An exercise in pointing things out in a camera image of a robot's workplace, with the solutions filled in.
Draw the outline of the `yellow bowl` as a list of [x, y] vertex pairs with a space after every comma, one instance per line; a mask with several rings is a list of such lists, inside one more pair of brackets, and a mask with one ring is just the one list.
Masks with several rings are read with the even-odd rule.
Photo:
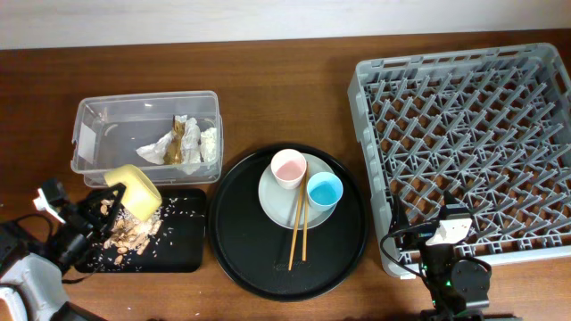
[[123, 184], [126, 187], [121, 204], [135, 218], [146, 222], [161, 206], [161, 195], [153, 182], [138, 167], [127, 164], [103, 175], [108, 186]]

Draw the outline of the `food scraps pile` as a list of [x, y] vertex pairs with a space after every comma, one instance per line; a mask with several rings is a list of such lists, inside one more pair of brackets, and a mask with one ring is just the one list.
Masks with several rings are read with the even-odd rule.
[[129, 254], [141, 256], [162, 224], [161, 207], [149, 219], [141, 220], [126, 208], [121, 207], [114, 221], [111, 236], [103, 242], [105, 250], [112, 251], [112, 263], [122, 266]]

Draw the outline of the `large white napkin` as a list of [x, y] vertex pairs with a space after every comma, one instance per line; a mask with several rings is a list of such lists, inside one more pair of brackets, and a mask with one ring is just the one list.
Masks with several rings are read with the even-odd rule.
[[[181, 165], [181, 170], [187, 175], [191, 175], [200, 168], [202, 162], [199, 149], [201, 131], [195, 118], [189, 118], [187, 115], [182, 115], [182, 117], [186, 119], [186, 131], [182, 137], [181, 144], [182, 163], [175, 165]], [[167, 165], [164, 163], [163, 156], [171, 138], [172, 135], [169, 132], [160, 138], [158, 142], [137, 148], [136, 153], [152, 164]]]

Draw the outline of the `gold foil wrapper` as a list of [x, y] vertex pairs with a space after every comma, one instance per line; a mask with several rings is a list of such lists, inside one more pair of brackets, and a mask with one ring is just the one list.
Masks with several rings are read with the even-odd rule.
[[167, 165], [175, 165], [182, 163], [182, 137], [186, 131], [186, 119], [182, 116], [174, 116], [172, 129], [170, 131], [172, 138], [163, 156], [164, 163]]

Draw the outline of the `blue cup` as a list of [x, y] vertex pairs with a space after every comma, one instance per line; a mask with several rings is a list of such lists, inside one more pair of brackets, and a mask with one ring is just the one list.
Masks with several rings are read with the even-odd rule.
[[343, 197], [341, 179], [330, 172], [313, 175], [307, 184], [310, 206], [319, 212], [333, 208]]

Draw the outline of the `small white tissue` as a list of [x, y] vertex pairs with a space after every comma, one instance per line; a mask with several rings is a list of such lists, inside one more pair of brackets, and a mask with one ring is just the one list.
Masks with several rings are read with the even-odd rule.
[[218, 130], [208, 128], [201, 133], [200, 153], [204, 162], [213, 162], [217, 159]]

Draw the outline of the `pink cup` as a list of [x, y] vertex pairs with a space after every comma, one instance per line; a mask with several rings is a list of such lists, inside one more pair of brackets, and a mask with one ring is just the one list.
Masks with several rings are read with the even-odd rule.
[[270, 170], [282, 188], [291, 190], [302, 182], [307, 170], [307, 161], [297, 150], [283, 149], [271, 159]]

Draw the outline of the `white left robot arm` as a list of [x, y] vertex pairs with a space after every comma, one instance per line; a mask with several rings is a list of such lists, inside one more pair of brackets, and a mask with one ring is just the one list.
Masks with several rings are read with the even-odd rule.
[[25, 230], [21, 219], [1, 224], [1, 300], [14, 320], [99, 320], [100, 317], [72, 303], [63, 286], [81, 280], [63, 276], [83, 261], [95, 243], [112, 235], [120, 202], [127, 190], [121, 183], [92, 192], [73, 203], [62, 184], [49, 180], [37, 190], [37, 209], [31, 217], [47, 212], [61, 225], [48, 224], [45, 241]]

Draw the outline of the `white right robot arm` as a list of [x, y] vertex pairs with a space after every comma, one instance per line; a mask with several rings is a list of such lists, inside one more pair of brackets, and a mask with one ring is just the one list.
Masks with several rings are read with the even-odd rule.
[[[399, 268], [419, 277], [430, 292], [433, 307], [420, 312], [423, 321], [484, 321], [483, 310], [490, 301], [492, 266], [473, 257], [459, 257], [455, 245], [468, 237], [473, 216], [451, 193], [444, 194], [444, 205], [436, 217], [415, 226], [406, 220], [404, 202], [393, 197], [392, 222], [379, 242], [382, 253]], [[404, 238], [420, 252], [418, 270], [402, 264], [385, 249], [389, 238]]]

